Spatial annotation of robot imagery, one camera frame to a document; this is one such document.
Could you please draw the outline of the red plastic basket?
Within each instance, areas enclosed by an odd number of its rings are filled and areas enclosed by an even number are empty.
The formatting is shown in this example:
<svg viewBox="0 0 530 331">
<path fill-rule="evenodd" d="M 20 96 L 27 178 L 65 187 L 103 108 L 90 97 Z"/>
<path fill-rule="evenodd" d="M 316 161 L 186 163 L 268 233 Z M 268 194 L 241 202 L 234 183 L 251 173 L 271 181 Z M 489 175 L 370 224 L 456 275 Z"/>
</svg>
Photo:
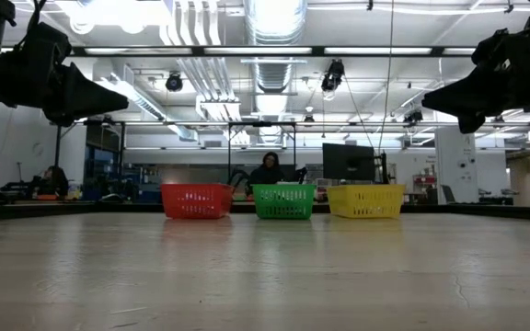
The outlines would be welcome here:
<svg viewBox="0 0 530 331">
<path fill-rule="evenodd" d="M 162 184 L 164 212 L 171 219 L 219 219 L 229 212 L 234 188 L 225 184 Z"/>
</svg>

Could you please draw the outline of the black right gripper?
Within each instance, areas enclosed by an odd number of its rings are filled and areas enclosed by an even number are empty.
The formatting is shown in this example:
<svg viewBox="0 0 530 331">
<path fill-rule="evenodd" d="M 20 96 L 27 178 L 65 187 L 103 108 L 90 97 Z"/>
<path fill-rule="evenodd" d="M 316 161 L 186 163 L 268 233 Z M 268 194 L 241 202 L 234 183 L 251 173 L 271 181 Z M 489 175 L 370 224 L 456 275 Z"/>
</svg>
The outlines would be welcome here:
<svg viewBox="0 0 530 331">
<path fill-rule="evenodd" d="M 485 116 L 509 108 L 530 112 L 530 37 L 525 31 L 497 30 L 478 44 L 471 60 L 476 68 L 467 77 L 425 94 L 421 104 L 460 116 L 463 134 L 476 132 Z"/>
</svg>

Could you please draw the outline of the yellow plastic basket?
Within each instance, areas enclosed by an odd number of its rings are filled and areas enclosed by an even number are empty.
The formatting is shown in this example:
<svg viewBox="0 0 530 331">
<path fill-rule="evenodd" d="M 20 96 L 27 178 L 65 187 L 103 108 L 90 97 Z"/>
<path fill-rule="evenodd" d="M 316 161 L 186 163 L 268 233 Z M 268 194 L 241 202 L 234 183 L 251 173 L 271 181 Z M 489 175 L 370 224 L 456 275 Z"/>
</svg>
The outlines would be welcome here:
<svg viewBox="0 0 530 331">
<path fill-rule="evenodd" d="M 350 219 L 397 218 L 404 185 L 341 185 L 327 189 L 330 213 Z"/>
</svg>

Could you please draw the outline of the green plastic basket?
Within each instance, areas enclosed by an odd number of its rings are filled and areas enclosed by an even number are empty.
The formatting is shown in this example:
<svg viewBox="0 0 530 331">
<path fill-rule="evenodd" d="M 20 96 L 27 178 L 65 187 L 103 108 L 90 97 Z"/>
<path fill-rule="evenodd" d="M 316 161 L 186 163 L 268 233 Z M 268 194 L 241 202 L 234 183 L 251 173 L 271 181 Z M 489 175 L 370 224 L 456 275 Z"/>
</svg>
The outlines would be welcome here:
<svg viewBox="0 0 530 331">
<path fill-rule="evenodd" d="M 313 210 L 316 186 L 310 184 L 256 184 L 253 200 L 261 219 L 307 220 Z"/>
</svg>

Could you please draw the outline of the silver ceiling duct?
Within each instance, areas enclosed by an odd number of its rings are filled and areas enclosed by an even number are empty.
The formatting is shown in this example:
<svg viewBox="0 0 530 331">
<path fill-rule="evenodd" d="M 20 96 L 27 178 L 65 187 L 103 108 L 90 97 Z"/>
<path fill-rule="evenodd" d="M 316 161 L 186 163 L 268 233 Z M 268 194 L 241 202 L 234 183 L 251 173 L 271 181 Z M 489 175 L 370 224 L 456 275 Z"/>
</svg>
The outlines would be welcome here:
<svg viewBox="0 0 530 331">
<path fill-rule="evenodd" d="M 243 0 L 249 43 L 257 46 L 295 45 L 301 39 L 307 0 Z M 282 93 L 294 66 L 285 63 L 253 65 L 257 87 L 265 93 Z"/>
</svg>

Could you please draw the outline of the person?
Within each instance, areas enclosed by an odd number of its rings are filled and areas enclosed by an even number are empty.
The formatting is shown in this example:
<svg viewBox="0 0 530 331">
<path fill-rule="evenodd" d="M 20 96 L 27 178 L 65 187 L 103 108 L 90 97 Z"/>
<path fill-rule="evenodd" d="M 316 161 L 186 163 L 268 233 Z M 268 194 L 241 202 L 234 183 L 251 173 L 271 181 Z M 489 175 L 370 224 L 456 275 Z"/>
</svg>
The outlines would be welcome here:
<svg viewBox="0 0 530 331">
<path fill-rule="evenodd" d="M 41 195 L 56 195 L 64 198 L 69 189 L 68 179 L 63 171 L 57 165 L 51 165 L 45 172 L 41 181 Z"/>
<path fill-rule="evenodd" d="M 262 163 L 254 169 L 248 179 L 246 194 L 253 194 L 253 186 L 257 184 L 276 184 L 286 179 L 282 171 L 279 156 L 274 152 L 266 153 L 262 158 Z"/>
</svg>

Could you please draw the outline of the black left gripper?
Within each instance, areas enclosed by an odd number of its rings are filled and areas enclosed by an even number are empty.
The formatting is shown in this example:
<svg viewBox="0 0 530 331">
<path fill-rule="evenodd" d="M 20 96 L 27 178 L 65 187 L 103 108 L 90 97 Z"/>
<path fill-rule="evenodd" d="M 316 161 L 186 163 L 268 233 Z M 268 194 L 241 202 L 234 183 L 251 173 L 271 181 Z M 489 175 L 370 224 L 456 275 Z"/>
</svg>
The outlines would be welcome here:
<svg viewBox="0 0 530 331">
<path fill-rule="evenodd" d="M 58 69 L 71 50 L 60 30 L 43 22 L 30 29 L 12 51 L 0 54 L 0 102 L 41 105 L 62 82 Z M 60 126 L 129 106 L 126 96 L 87 79 L 74 63 L 64 67 L 62 97 L 43 103 L 46 118 Z"/>
</svg>

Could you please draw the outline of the black computer monitor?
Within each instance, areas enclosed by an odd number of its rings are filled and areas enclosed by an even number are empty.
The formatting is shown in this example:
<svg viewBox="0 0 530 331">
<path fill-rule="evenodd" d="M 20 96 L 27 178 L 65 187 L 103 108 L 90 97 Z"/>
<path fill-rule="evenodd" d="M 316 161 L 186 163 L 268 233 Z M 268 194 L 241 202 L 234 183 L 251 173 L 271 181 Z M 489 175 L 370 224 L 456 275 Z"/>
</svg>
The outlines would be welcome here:
<svg viewBox="0 0 530 331">
<path fill-rule="evenodd" d="M 375 181 L 374 149 L 348 144 L 322 144 L 323 178 Z"/>
</svg>

